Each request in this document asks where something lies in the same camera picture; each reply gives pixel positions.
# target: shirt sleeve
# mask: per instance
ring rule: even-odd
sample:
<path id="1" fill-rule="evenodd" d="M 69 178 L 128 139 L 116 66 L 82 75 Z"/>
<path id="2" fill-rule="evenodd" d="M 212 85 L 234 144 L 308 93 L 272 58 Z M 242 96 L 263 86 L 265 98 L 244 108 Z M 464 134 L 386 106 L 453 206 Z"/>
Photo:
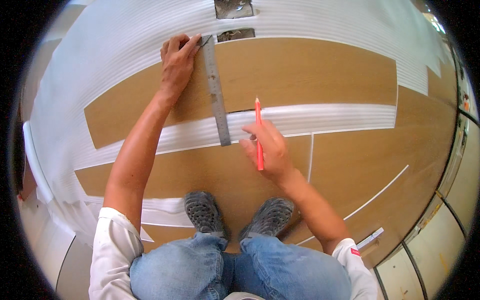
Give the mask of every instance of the shirt sleeve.
<path id="1" fill-rule="evenodd" d="M 377 284 L 363 264 L 353 239 L 344 239 L 333 250 L 335 257 L 346 269 L 352 283 L 352 300 L 376 300 Z"/>
<path id="2" fill-rule="evenodd" d="M 90 300 L 135 299 L 130 287 L 130 266 L 144 251 L 140 235 L 127 217 L 102 207 L 90 267 Z"/>

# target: metal ruler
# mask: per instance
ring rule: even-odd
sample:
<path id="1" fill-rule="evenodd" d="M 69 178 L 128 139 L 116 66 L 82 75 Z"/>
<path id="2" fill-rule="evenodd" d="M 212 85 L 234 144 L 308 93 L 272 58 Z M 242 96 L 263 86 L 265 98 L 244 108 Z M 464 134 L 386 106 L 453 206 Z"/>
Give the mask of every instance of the metal ruler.
<path id="1" fill-rule="evenodd" d="M 222 146 L 231 145 L 230 132 L 228 131 L 227 114 L 223 104 L 222 87 L 220 86 L 220 77 L 216 67 L 215 59 L 215 41 L 212 35 L 202 37 L 202 47 L 204 50 L 205 70 L 212 97 L 212 111 L 215 116 L 218 137 Z"/>

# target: red pencil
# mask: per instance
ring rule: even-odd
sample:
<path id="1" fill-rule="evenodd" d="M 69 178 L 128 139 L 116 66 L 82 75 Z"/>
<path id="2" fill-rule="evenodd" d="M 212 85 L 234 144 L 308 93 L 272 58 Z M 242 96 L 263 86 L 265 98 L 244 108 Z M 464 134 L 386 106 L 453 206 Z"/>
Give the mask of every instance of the red pencil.
<path id="1" fill-rule="evenodd" d="M 260 101 L 258 97 L 255 99 L 255 121 L 257 125 L 262 124 L 262 116 L 260 114 Z M 257 165 L 258 170 L 261 171 L 264 169 L 264 150 L 262 149 L 262 145 L 257 139 Z"/>

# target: shoe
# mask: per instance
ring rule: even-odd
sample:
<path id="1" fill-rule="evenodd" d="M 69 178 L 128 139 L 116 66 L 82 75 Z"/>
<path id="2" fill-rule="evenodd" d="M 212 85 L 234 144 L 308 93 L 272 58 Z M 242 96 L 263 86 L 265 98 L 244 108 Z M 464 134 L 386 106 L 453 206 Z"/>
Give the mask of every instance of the shoe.
<path id="1" fill-rule="evenodd" d="M 185 212 L 197 231 L 223 237 L 228 240 L 228 232 L 215 197 L 209 192 L 190 192 L 184 198 Z"/>
<path id="2" fill-rule="evenodd" d="M 276 237 L 292 217 L 293 207 L 293 203 L 287 199 L 268 199 L 260 206 L 250 224 L 240 231 L 238 240 L 259 234 Z"/>

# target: jeans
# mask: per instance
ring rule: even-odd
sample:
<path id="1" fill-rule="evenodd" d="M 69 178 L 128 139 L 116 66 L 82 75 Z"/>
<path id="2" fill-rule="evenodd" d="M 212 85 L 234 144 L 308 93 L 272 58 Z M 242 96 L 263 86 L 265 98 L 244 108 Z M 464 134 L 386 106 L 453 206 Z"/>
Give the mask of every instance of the jeans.
<path id="1" fill-rule="evenodd" d="M 137 257 L 130 267 L 134 296 L 147 299 L 223 299 L 233 291 L 265 299 L 345 299 L 351 283 L 332 256 L 275 237 L 240 242 L 223 252 L 224 238 L 197 232 Z"/>

